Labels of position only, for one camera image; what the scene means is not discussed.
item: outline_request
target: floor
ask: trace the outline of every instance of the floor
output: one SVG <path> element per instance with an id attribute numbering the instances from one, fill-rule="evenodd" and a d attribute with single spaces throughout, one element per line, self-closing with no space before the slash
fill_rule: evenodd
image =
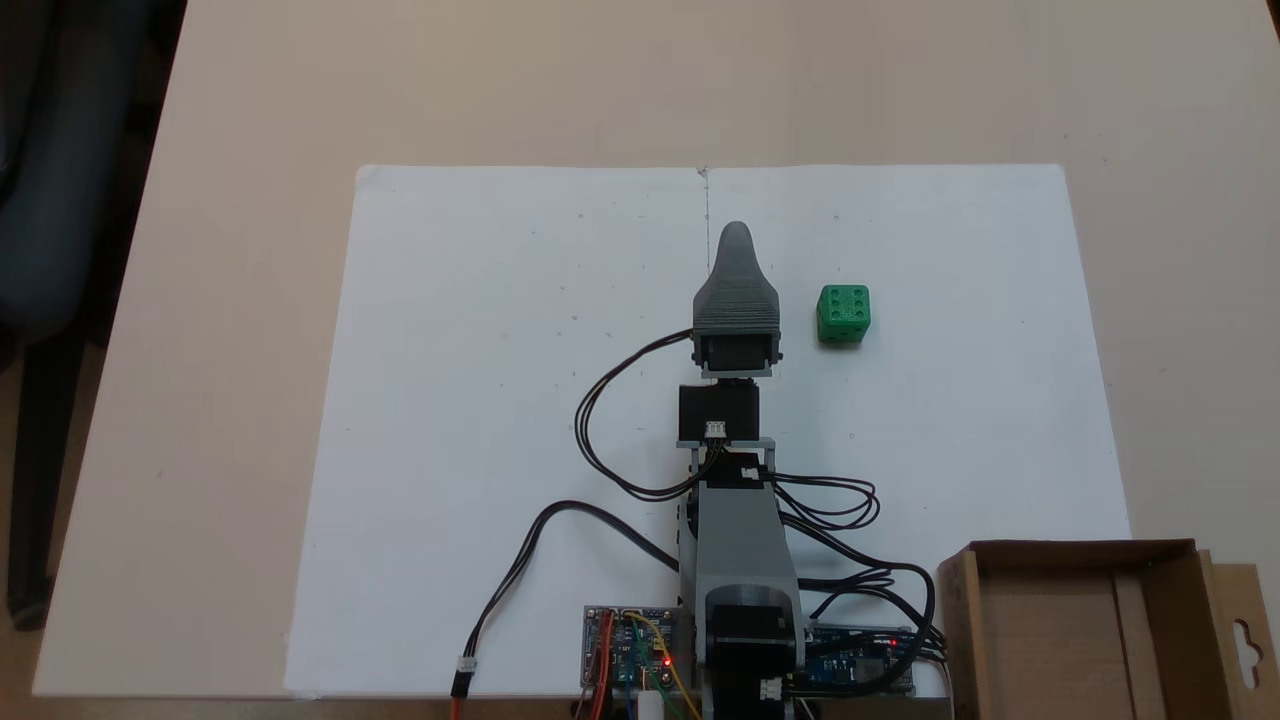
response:
<path id="1" fill-rule="evenodd" d="M 61 496 L 52 561 L 61 553 L 74 496 L 76 478 L 88 437 L 93 396 L 102 372 L 105 351 L 88 347 L 81 370 L 81 383 L 72 419 L 67 464 L 63 469 Z M 18 395 L 22 382 L 20 365 L 0 374 L 0 582 L 5 577 L 9 538 L 9 496 L 13 454 L 18 427 Z M 45 700 L 31 697 L 41 633 L 17 633 L 0 621 L 0 717 L 22 720 L 444 720 L 448 706 L 443 702 L 420 701 L 201 701 L 201 700 Z M 893 717 L 895 720 L 927 720 L 950 717 L 948 703 L 942 701 L 884 701 L 868 698 L 828 708 L 829 720 L 838 717 Z M 521 720 L 567 720 L 564 701 L 486 701 L 470 702 L 467 720 L 520 717 Z"/>

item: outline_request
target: white connector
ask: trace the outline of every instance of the white connector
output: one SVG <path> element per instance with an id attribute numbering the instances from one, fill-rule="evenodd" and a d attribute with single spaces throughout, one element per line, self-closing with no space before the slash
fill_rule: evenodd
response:
<path id="1" fill-rule="evenodd" d="M 760 700 L 782 700 L 782 678 L 760 680 Z"/>

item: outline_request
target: green dice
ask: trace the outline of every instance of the green dice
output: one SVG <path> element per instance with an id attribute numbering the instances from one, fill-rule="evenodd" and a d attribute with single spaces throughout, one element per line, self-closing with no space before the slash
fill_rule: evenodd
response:
<path id="1" fill-rule="evenodd" d="M 818 296 L 818 340 L 861 342 L 872 327 L 872 295 L 864 284 L 828 284 Z"/>

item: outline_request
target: black office chair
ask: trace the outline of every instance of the black office chair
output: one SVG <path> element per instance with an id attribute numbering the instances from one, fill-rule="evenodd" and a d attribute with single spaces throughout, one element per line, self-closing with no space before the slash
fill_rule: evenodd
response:
<path id="1" fill-rule="evenodd" d="M 23 354 L 6 592 L 19 630 L 44 626 L 52 591 L 59 479 L 93 329 L 84 291 L 156 6 L 0 0 L 0 372 Z M 123 236 L 127 246 L 132 219 Z"/>

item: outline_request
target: circuit board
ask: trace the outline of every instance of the circuit board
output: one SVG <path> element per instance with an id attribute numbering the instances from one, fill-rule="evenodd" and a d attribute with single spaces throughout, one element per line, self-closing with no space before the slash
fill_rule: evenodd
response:
<path id="1" fill-rule="evenodd" d="M 814 624 L 805 630 L 805 644 L 826 643 L 858 633 L 876 630 L 911 632 L 911 628 Z M 888 666 L 902 656 L 905 650 L 905 643 L 900 643 L 896 639 L 882 639 L 869 643 L 865 647 L 833 652 L 823 657 L 806 657 L 809 680 L 850 687 L 874 680 L 883 675 Z M 901 678 L 893 680 L 888 692 L 901 694 L 911 693 L 914 689 L 915 684 L 911 680 L 911 669 L 908 667 Z"/>
<path id="2" fill-rule="evenodd" d="M 684 646 L 678 644 L 678 638 L 687 637 L 687 633 L 680 632 L 684 623 L 681 614 L 671 607 L 585 607 L 582 610 L 582 667 L 579 682 L 584 685 L 594 682 L 595 674 L 599 673 L 600 625 L 609 612 L 613 614 L 613 630 L 609 633 L 609 684 L 617 689 L 626 688 L 628 682 L 632 689 L 652 687 L 654 683 L 663 688 L 673 688 L 672 665 L 654 642 L 653 629 L 645 623 L 626 618 L 626 614 L 635 612 L 657 625 L 662 630 L 662 639 L 667 648 L 675 655 L 676 669 L 684 673 L 687 657 L 686 653 L 681 652 Z"/>
<path id="3" fill-rule="evenodd" d="M 626 688 L 628 680 L 632 689 L 653 683 L 663 688 L 675 687 L 672 666 L 666 664 L 662 651 L 653 642 L 653 630 L 644 623 L 626 619 L 627 612 L 635 612 L 653 621 L 662 630 L 662 639 L 675 655 L 675 669 L 689 680 L 690 657 L 685 652 L 689 644 L 690 628 L 687 616 L 675 607 L 602 607 L 588 606 L 582 611 L 582 666 L 580 684 L 595 680 L 599 671 L 598 634 L 607 614 L 613 612 L 613 632 L 609 648 L 609 684 L 618 691 Z M 636 642 L 635 625 L 640 625 Z M 837 641 L 858 633 L 883 630 L 906 630 L 910 628 L 886 628 L 881 625 L 827 625 L 814 624 L 805 630 L 805 644 L 818 644 Z M 881 639 L 863 647 L 833 652 L 823 657 L 806 659 L 809 679 L 815 683 L 836 685 L 856 685 L 874 680 L 884 674 L 905 652 L 905 644 L 895 639 Z M 893 680 L 888 692 L 910 694 L 915 691 L 911 669 Z"/>

